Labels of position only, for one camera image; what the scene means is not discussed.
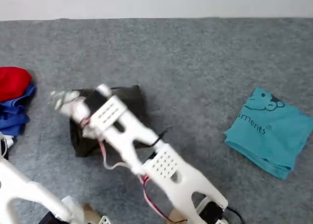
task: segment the blue cloth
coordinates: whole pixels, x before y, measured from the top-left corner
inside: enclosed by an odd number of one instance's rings
[[[29,122],[24,113],[25,100],[36,90],[36,86],[30,84],[24,94],[16,99],[0,102],[0,131],[5,135],[18,136],[24,124]]]
[[[257,87],[225,132],[225,143],[286,179],[312,130],[313,118]]]

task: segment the clothing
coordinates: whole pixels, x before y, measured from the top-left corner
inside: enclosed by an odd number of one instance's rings
[[[313,118],[257,87],[225,143],[272,175],[286,179],[313,130]]]
[[[13,113],[17,114],[18,112],[21,112],[24,110],[25,106],[25,100],[31,96],[34,91],[36,90],[36,86],[33,84],[28,85],[26,88],[24,94],[18,98],[0,102],[0,106],[3,106],[4,108],[2,109],[3,112],[8,112],[8,113]]]
[[[30,84],[22,96],[5,102],[0,102],[0,131],[3,134],[18,136],[23,125],[29,122],[24,113],[25,100],[36,90],[36,86]]]
[[[25,69],[0,67],[0,102],[20,97],[31,79],[31,75]]]

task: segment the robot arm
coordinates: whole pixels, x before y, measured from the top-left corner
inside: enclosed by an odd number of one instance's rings
[[[58,106],[68,115],[68,106]],[[107,86],[98,86],[90,97],[75,106],[70,116],[78,119],[77,122],[87,120],[84,131],[109,142],[135,175],[146,175],[155,182],[189,224],[207,223],[194,208],[191,199],[194,192],[205,194],[206,203],[214,202],[221,212],[228,206],[227,200],[200,171],[185,162],[171,145],[158,140],[158,135],[146,128],[117,96],[112,96]],[[156,142],[154,156],[144,164],[138,159],[134,140],[149,145]]]
[[[19,223],[12,205],[12,201],[16,198],[42,204],[58,220],[63,222],[69,224],[87,224],[83,209],[73,198],[67,196],[62,201],[59,200],[41,184],[30,181],[4,159],[0,151],[0,224]],[[109,223],[110,221],[107,218],[103,218],[100,221],[100,224]]]

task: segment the cable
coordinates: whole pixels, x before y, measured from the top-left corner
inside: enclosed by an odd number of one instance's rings
[[[237,210],[235,210],[235,209],[233,209],[232,207],[229,207],[229,206],[226,207],[226,209],[228,209],[229,211],[231,211],[231,212],[233,212],[234,214],[236,214],[236,215],[239,217],[239,219],[240,219],[240,221],[241,221],[242,224],[246,224],[244,218],[241,216],[241,214],[240,214]]]
[[[153,147],[154,145],[157,144],[157,142],[159,142],[161,139],[163,139],[164,135],[168,132],[168,130],[170,129],[171,127],[167,128],[166,130],[164,130],[163,132],[161,132],[159,135],[158,135],[158,138],[157,140],[152,143],[149,147]]]
[[[187,220],[186,219],[183,219],[183,220],[179,220],[179,221],[172,221],[168,216],[166,216],[154,203],[153,201],[149,198],[149,196],[147,195],[147,191],[146,191],[146,184],[147,182],[150,180],[149,177],[147,176],[138,176],[139,180],[140,180],[140,183],[143,185],[143,196],[147,202],[147,204],[162,218],[168,220],[170,223],[173,223],[173,224],[178,224],[178,223],[181,223],[181,222],[186,222]]]
[[[103,142],[98,138],[98,142],[99,142],[99,146],[100,146],[100,150],[101,150],[101,154],[102,154],[102,157],[103,157],[103,165],[106,169],[109,169],[109,170],[112,170],[112,169],[115,169],[117,166],[123,166],[123,167],[126,167],[128,169],[130,169],[129,165],[124,163],[124,162],[118,162],[116,163],[115,165],[113,166],[110,166],[107,164],[107,152],[106,152],[106,148],[103,144]]]
[[[85,126],[87,126],[90,123],[90,119],[89,118],[83,118],[80,122],[79,125],[83,128]]]

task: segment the perforated panel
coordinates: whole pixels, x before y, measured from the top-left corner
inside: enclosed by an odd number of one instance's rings
[[[127,109],[124,103],[116,96],[111,97],[90,119],[92,127],[105,131]]]
[[[177,170],[178,165],[170,151],[159,152],[150,162],[149,167],[162,178],[170,178]]]

